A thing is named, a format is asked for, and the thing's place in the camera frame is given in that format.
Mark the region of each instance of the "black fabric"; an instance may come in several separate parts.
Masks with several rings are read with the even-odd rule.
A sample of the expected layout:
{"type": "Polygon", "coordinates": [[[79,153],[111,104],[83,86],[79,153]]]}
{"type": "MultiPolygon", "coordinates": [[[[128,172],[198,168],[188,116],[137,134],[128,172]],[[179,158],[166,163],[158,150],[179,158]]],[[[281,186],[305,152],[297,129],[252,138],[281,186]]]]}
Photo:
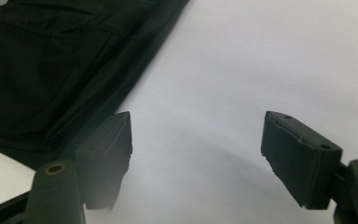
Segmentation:
{"type": "Polygon", "coordinates": [[[186,1],[11,0],[1,6],[0,151],[43,164],[82,127],[92,130],[113,114],[186,1]]]}

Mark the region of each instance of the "white surface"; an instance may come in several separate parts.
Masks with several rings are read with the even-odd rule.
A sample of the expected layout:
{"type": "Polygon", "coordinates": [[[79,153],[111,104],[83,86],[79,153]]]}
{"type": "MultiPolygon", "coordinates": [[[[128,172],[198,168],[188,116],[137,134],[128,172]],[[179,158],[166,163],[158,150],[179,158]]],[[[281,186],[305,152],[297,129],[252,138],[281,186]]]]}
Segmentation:
{"type": "Polygon", "coordinates": [[[261,156],[267,110],[358,159],[358,1],[193,0],[121,110],[134,154],[88,223],[333,223],[261,156]]]}
{"type": "Polygon", "coordinates": [[[0,153],[0,203],[31,188],[34,170],[0,153]]]}

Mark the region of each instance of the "dark green cloth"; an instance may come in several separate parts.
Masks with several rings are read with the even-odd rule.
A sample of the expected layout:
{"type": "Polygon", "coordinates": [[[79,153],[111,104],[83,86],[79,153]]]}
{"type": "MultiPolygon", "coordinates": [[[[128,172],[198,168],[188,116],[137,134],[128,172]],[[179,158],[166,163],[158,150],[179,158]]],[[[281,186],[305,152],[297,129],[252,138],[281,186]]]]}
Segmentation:
{"type": "Polygon", "coordinates": [[[94,127],[113,114],[186,2],[11,0],[0,6],[0,151],[19,161],[51,152],[85,123],[94,127]]]}

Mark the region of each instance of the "screw hole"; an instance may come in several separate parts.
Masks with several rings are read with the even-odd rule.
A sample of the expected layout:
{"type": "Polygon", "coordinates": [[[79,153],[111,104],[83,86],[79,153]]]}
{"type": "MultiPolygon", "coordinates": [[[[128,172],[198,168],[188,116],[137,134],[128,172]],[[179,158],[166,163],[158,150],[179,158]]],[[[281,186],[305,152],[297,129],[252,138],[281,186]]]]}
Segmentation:
{"type": "Polygon", "coordinates": [[[331,147],[330,147],[330,146],[328,146],[328,145],[321,145],[321,148],[324,148],[324,149],[331,149],[331,147]]]}
{"type": "Polygon", "coordinates": [[[50,165],[45,173],[46,175],[57,175],[59,173],[61,173],[62,171],[65,170],[65,165],[63,164],[53,164],[53,165],[50,165]]]}

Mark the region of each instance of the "white backdrop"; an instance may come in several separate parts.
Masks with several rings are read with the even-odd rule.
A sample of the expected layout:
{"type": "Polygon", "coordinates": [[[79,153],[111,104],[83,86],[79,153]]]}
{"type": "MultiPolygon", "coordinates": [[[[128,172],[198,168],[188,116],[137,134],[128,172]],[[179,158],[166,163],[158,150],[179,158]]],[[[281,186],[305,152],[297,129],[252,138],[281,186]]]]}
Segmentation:
{"type": "Polygon", "coordinates": [[[193,0],[121,111],[134,154],[88,223],[333,223],[261,156],[267,110],[358,159],[358,1],[193,0]]]}

